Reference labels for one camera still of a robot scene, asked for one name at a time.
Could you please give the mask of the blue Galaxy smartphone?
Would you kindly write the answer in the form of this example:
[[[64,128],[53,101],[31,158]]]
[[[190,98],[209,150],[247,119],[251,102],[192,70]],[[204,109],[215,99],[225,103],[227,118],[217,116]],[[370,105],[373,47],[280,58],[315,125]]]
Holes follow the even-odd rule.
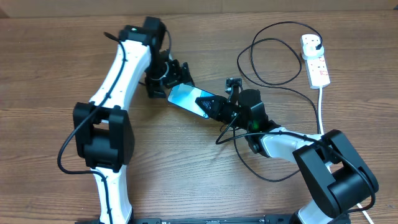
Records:
[[[167,100],[169,103],[208,119],[209,116],[195,103],[198,97],[207,96],[213,96],[213,94],[197,87],[181,83],[171,89]]]

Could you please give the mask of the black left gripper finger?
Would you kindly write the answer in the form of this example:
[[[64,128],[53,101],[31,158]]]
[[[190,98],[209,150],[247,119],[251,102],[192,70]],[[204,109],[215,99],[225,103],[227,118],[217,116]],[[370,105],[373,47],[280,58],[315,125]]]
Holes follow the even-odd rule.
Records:
[[[149,98],[166,98],[167,96],[161,86],[147,84],[146,90]]]
[[[195,86],[187,62],[182,64],[182,83],[189,86]]]

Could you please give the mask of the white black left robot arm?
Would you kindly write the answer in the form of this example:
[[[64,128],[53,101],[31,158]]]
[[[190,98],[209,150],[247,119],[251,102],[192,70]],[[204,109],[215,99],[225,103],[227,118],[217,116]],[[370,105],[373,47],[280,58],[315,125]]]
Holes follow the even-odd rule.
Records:
[[[132,205],[127,194],[126,169],[134,151],[134,134],[128,110],[141,78],[149,98],[165,98],[165,89],[194,84],[187,63],[170,57],[161,46],[168,30],[156,17],[147,17],[141,27],[126,25],[117,37],[114,62],[98,91],[88,103],[73,109],[77,154],[94,175],[101,214],[95,223],[132,223]]]

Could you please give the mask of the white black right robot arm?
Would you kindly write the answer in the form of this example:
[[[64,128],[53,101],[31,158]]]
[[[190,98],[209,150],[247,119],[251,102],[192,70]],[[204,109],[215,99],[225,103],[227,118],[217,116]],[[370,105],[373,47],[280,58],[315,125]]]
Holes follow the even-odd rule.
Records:
[[[289,131],[266,115],[259,90],[202,96],[196,104],[210,117],[242,135],[256,154],[296,163],[312,201],[284,223],[349,223],[349,214],[370,209],[379,185],[375,175],[339,130],[306,135]]]

